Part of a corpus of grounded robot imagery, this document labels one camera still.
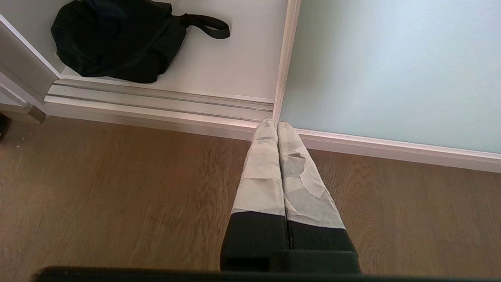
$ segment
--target black bag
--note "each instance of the black bag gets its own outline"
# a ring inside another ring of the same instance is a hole
[[[51,32],[61,61],[80,75],[151,83],[167,70],[190,25],[229,37],[221,20],[173,16],[171,4],[150,0],[75,0],[59,10]]]

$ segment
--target white baseboard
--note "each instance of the white baseboard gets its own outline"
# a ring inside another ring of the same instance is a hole
[[[134,125],[180,131],[223,138],[251,140],[257,122],[198,114],[133,109],[132,106],[116,106],[88,101],[46,103],[49,115],[100,122]]]
[[[501,154],[298,129],[309,149],[501,173]]]

